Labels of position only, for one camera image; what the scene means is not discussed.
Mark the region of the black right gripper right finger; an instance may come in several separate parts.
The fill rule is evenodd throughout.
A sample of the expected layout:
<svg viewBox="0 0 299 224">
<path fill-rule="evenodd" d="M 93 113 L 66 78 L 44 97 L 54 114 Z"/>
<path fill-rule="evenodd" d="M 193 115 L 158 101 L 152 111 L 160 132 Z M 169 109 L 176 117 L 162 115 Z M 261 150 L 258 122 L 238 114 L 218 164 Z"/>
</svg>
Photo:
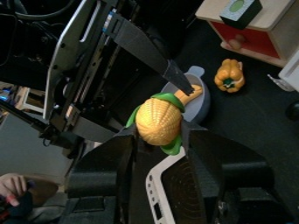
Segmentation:
<svg viewBox="0 0 299 224">
<path fill-rule="evenodd" d="M 192 122 L 181 123 L 204 224 L 281 224 L 274 175 L 246 146 Z"/>
</svg>

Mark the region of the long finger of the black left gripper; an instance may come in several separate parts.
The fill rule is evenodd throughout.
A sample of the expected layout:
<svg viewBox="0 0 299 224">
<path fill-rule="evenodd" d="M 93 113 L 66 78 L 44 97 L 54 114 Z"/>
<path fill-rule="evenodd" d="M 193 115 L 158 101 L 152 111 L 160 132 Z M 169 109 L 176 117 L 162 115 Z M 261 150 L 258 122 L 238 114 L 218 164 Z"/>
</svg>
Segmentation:
<svg viewBox="0 0 299 224">
<path fill-rule="evenodd" d="M 181 69 L 172 59 L 166 59 L 145 33 L 118 14 L 110 11 L 102 32 L 116 44 L 146 64 L 186 95 L 193 92 Z"/>
</svg>

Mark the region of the person's hand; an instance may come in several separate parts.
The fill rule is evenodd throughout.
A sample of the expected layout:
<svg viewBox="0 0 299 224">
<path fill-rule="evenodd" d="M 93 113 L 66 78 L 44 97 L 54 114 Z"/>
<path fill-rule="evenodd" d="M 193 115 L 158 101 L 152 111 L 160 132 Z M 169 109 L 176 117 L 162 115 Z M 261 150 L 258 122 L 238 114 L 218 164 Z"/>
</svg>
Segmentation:
<svg viewBox="0 0 299 224">
<path fill-rule="evenodd" d="M 17 173 L 7 173 L 0 176 L 0 196 L 5 202 L 13 207 L 17 207 L 19 202 L 18 198 L 26 192 L 26 178 Z"/>
</svg>

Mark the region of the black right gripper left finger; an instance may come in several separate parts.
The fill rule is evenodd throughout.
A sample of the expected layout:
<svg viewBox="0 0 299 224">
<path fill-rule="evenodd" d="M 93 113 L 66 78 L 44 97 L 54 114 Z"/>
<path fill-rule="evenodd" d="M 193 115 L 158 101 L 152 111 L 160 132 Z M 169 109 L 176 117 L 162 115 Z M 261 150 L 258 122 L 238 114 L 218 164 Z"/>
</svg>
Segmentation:
<svg viewBox="0 0 299 224">
<path fill-rule="evenodd" d="M 136 128 L 129 127 L 86 153 L 72 168 L 64 224 L 126 224 Z"/>
</svg>

